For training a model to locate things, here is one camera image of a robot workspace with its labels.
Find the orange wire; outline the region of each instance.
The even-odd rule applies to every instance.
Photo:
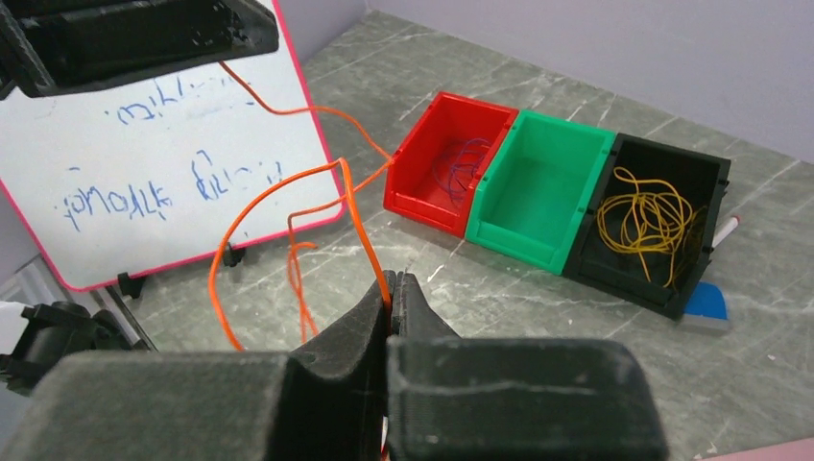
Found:
[[[235,82],[240,84],[240,86],[242,86],[243,89],[245,89],[251,95],[251,97],[254,98],[254,101],[256,101],[257,104],[259,104],[260,107],[265,109],[266,111],[271,112],[274,115],[293,115],[295,113],[303,113],[303,112],[311,112],[311,111],[314,111],[314,112],[326,112],[326,113],[332,113],[334,115],[338,115],[338,116],[346,119],[348,122],[352,123],[353,126],[356,127],[356,130],[359,130],[359,133],[361,133],[362,136],[365,137],[365,140],[368,141],[368,143],[373,147],[373,149],[375,149],[379,154],[381,154],[382,157],[390,158],[390,154],[388,154],[387,151],[382,149],[381,146],[376,144],[376,141],[374,141],[373,138],[365,130],[365,128],[362,127],[361,123],[359,123],[355,118],[351,117],[350,115],[342,112],[341,110],[334,109],[334,108],[329,108],[328,106],[308,106],[308,107],[305,107],[305,108],[287,109],[287,110],[274,109],[271,106],[269,106],[268,104],[266,104],[266,102],[263,101],[263,98],[261,98],[260,95],[257,94],[256,91],[254,91],[254,88],[252,88],[251,85],[247,84],[245,80],[243,80],[239,75],[237,75],[237,73],[235,71],[233,71],[231,69],[231,67],[228,66],[228,64],[226,64],[225,62],[222,62],[222,61],[220,62],[220,64],[221,64],[221,67],[223,67],[223,69],[226,70],[226,72],[229,74],[229,76],[231,76],[231,78],[234,79]]]
[[[391,156],[387,153],[387,151],[382,149],[378,144],[375,143],[375,141],[373,141],[373,139],[368,134],[368,132],[365,131],[365,129],[362,127],[362,125],[356,119],[354,119],[352,116],[350,116],[350,115],[348,115],[348,114],[346,114],[346,113],[344,113],[344,112],[342,112],[340,110],[337,110],[337,109],[334,109],[334,108],[329,108],[329,107],[324,107],[324,106],[310,106],[310,107],[306,107],[306,108],[288,109],[288,110],[274,109],[274,108],[270,107],[254,91],[254,89],[251,88],[251,86],[248,83],[246,83],[246,81],[244,81],[239,75],[237,75],[237,73],[234,72],[225,62],[220,62],[220,65],[229,74],[229,76],[231,76],[240,86],[242,86],[251,95],[251,97],[257,102],[257,104],[259,104],[260,107],[262,107],[264,110],[266,110],[266,111],[268,111],[270,113],[273,113],[273,114],[277,114],[277,115],[290,115],[290,114],[302,113],[302,112],[307,112],[307,111],[323,111],[323,112],[339,115],[342,118],[345,118],[351,124],[353,124],[356,127],[356,129],[359,130],[359,132],[362,134],[362,136],[365,137],[365,139],[370,143],[370,145],[373,147],[373,149],[375,149],[379,154],[381,154],[387,160],[385,162],[385,164],[383,164],[378,170],[376,170],[370,177],[368,177],[367,179],[365,179],[364,181],[359,183],[356,187],[352,187],[352,181],[350,179],[349,167],[347,167],[346,163],[343,166],[343,163],[345,161],[344,161],[343,158],[340,158],[340,160],[342,162],[339,162],[339,164],[340,164],[340,166],[342,166],[342,169],[343,169],[343,176],[345,178],[345,186],[346,186],[346,194],[340,196],[338,199],[336,199],[336,200],[334,200],[334,201],[332,201],[332,202],[330,202],[328,204],[324,204],[322,206],[316,206],[316,207],[309,208],[309,209],[306,209],[306,210],[298,211],[298,212],[292,213],[288,217],[288,231],[289,231],[289,239],[290,239],[290,242],[291,242],[291,250],[290,250],[290,252],[288,254],[288,259],[287,259],[288,280],[289,280],[289,283],[291,284],[292,290],[295,292],[295,294],[297,295],[297,298],[299,300],[299,322],[300,322],[299,329],[300,329],[300,336],[301,336],[302,342],[305,342],[307,340],[307,334],[306,334],[306,330],[305,330],[305,323],[307,323],[308,326],[310,326],[311,331],[314,334],[317,334],[318,331],[317,331],[316,324],[314,323],[313,317],[311,316],[310,310],[308,309],[308,306],[307,306],[307,304],[305,302],[304,293],[303,293],[303,289],[302,289],[302,277],[301,277],[301,272],[300,272],[300,268],[299,268],[299,259],[298,259],[297,251],[298,251],[298,249],[303,248],[303,247],[313,249],[313,248],[316,248],[316,245],[311,243],[311,242],[304,242],[302,244],[298,244],[296,242],[296,239],[295,239],[295,236],[294,236],[295,233],[294,233],[293,219],[295,217],[297,217],[297,216],[302,216],[302,215],[305,215],[305,214],[315,213],[315,212],[322,211],[324,209],[330,208],[332,206],[336,206],[342,200],[345,200],[345,199],[348,200],[349,205],[350,205],[351,202],[355,203],[355,198],[353,197],[353,194],[355,192],[361,190],[363,187],[367,186],[371,182],[373,182],[379,176],[381,176],[381,174],[384,173],[384,171],[390,166]],[[228,238],[231,237],[231,234],[237,228],[237,225],[239,225],[240,222],[246,217],[246,214],[248,214],[248,212],[251,211],[251,209],[254,206],[256,206],[260,201],[262,201],[266,197],[268,197],[268,195],[273,193],[275,190],[280,188],[282,185],[285,185],[285,184],[288,184],[290,182],[296,181],[298,179],[304,178],[305,176],[309,176],[311,174],[316,174],[316,173],[319,173],[319,172],[322,172],[322,171],[326,171],[327,169],[333,168],[334,166],[336,166],[337,161],[331,162],[331,163],[325,165],[324,167],[315,168],[315,169],[312,169],[312,170],[302,172],[301,174],[297,174],[297,175],[287,179],[286,181],[283,181],[280,184],[278,184],[277,188],[271,187],[269,190],[267,190],[266,192],[264,192],[263,194],[258,196],[254,201],[252,201],[252,203],[249,206],[247,206],[246,209],[244,209],[244,213],[241,213],[241,215],[238,216],[238,218],[235,220],[235,223],[232,224],[232,228],[230,228],[230,230],[229,230],[229,233],[228,233],[228,235],[226,237],[226,241],[228,241]],[[355,205],[350,206],[350,213],[351,213],[351,216],[354,216],[354,213],[355,213],[355,217],[359,218],[358,210],[355,209]],[[390,292],[389,292],[389,288],[387,286],[387,281],[386,281],[386,279],[384,277],[384,273],[381,271],[381,267],[378,265],[378,260],[376,259],[376,255],[375,255],[375,252],[373,251],[372,245],[370,244],[370,240],[368,240],[367,236],[365,235],[365,231],[364,231],[364,227],[362,226],[361,219],[358,222],[357,222],[356,219],[354,219],[354,226],[356,227],[356,230],[360,235],[360,239],[362,239],[362,244],[365,247],[365,251],[368,254],[368,257],[371,260],[371,265],[373,266],[373,270],[376,273],[376,278],[377,278],[378,283],[379,283],[379,288],[380,288],[380,290],[382,292],[383,304],[385,304],[385,308],[389,312],[390,309],[391,309]],[[223,309],[222,309],[222,307],[220,305],[220,300],[217,298],[217,290],[216,290],[216,288],[214,286],[214,283],[213,283],[213,273],[217,272],[217,267],[216,266],[217,266],[217,263],[219,262],[219,260],[223,256],[222,253],[224,251],[224,248],[225,248],[225,246],[223,246],[223,245],[221,247],[219,247],[218,252],[216,253],[215,260],[213,260],[212,270],[210,270],[210,277],[209,277],[209,295],[210,295],[210,298],[212,299],[212,304],[215,307],[216,313],[218,314],[218,318],[219,318],[219,320],[221,322],[221,325],[224,328],[224,332],[226,333],[227,338],[231,342],[232,346],[235,347],[235,349],[237,349],[238,351],[242,351],[243,346],[240,344],[240,342],[235,337],[233,331],[231,330],[231,327],[230,327],[230,325],[228,323],[226,315],[224,314]]]
[[[294,176],[286,178],[282,182],[279,182],[272,187],[266,189],[265,192],[258,195],[254,198],[244,209],[240,212],[240,214],[235,218],[234,222],[232,222],[231,226],[227,230],[226,235],[221,240],[220,245],[218,246],[217,251],[215,252],[215,256],[212,259],[212,265],[209,267],[209,280],[208,280],[208,288],[209,288],[209,298],[212,301],[212,305],[215,308],[215,312],[218,315],[218,320],[221,323],[221,326],[224,329],[224,333],[226,334],[229,342],[231,345],[238,351],[244,351],[245,348],[237,339],[234,334],[234,331],[231,329],[231,325],[228,322],[226,314],[224,313],[223,307],[221,306],[220,298],[218,297],[218,290],[217,290],[217,275],[218,275],[218,268],[220,267],[221,260],[223,259],[224,251],[228,245],[228,241],[234,232],[237,230],[240,223],[246,218],[246,216],[254,209],[255,206],[260,204],[263,200],[267,197],[272,195],[273,193],[277,192],[278,189],[290,184],[291,182],[298,181],[302,178],[315,175],[317,173],[321,173],[323,171],[330,170],[335,166],[339,165],[342,168],[342,175],[343,180],[345,183],[345,195],[343,198],[347,200],[347,205],[350,210],[350,217],[353,221],[353,226],[356,228],[357,233],[359,234],[359,239],[362,241],[362,246],[365,248],[365,252],[368,254],[368,259],[371,261],[371,266],[373,271],[376,274],[376,279],[378,280],[379,289],[382,292],[382,300],[385,304],[385,308],[387,309],[388,313],[391,309],[391,300],[390,300],[390,289],[387,285],[387,279],[384,276],[384,272],[381,269],[381,265],[379,264],[378,258],[376,257],[376,253],[373,250],[373,246],[368,239],[367,234],[365,233],[365,228],[362,224],[362,218],[359,216],[359,210],[356,206],[356,198],[354,195],[354,187],[352,182],[352,177],[350,176],[350,167],[347,165],[347,161],[344,158],[338,158],[326,165],[318,166],[316,168],[312,168],[310,170],[306,170],[300,173],[297,173]]]

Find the storage bin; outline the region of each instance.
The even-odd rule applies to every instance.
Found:
[[[478,184],[467,240],[561,274],[614,136],[523,110]]]
[[[684,233],[672,269],[670,254],[645,256],[651,281],[647,280],[638,255],[623,255],[611,250],[599,233],[597,208],[608,197],[635,191],[633,185],[615,177],[613,170],[616,167],[628,169],[638,180],[670,182],[692,209],[699,211]],[[680,319],[709,264],[712,237],[721,200],[729,184],[729,171],[730,161],[727,159],[619,134],[571,249],[564,275],[671,319]],[[665,189],[659,184],[645,184],[640,190],[660,192]],[[606,213],[608,235],[615,238],[621,232],[627,209],[620,206]],[[662,286],[669,281],[671,273],[674,281],[669,286]]]
[[[464,238],[475,187],[516,116],[440,92],[394,153],[384,207]]]

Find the tabletop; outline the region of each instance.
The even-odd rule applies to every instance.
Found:
[[[383,179],[357,201],[382,265],[416,274],[462,336],[626,345],[652,386],[673,459],[814,435],[814,166],[379,12],[303,70],[316,104],[352,114],[390,152],[445,90],[730,158],[720,216],[743,221],[704,276],[730,308],[733,330],[723,337],[680,331],[649,310],[385,211]],[[356,182],[381,165],[348,122],[320,119],[333,156],[347,159]],[[299,240],[320,246],[300,262],[306,300],[325,327],[368,289],[371,266],[348,216]],[[287,252],[287,239],[252,247],[245,264],[220,275],[225,310],[247,349],[299,343]],[[130,302],[160,350],[230,349],[206,293],[208,264],[150,277],[141,299]]]

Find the black bin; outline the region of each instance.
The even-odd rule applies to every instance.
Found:
[[[701,279],[712,253],[712,237],[721,200],[729,181],[731,162],[706,154],[680,149],[640,137],[620,133],[591,197],[589,208],[568,255],[563,274],[582,284],[612,294],[631,303],[679,320],[693,290]],[[700,210],[684,235],[676,253],[674,281],[662,286],[670,276],[670,255],[647,254],[645,262],[651,281],[645,277],[639,255],[623,255],[609,248],[600,237],[596,210],[612,196],[635,192],[634,186],[613,174],[616,167],[627,168],[639,180],[670,182],[693,207]],[[656,192],[647,184],[641,191]],[[609,213],[606,229],[621,230],[625,208]]]

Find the red bin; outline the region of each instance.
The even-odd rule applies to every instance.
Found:
[[[384,207],[464,238],[475,189],[517,113],[438,93],[393,155]]]

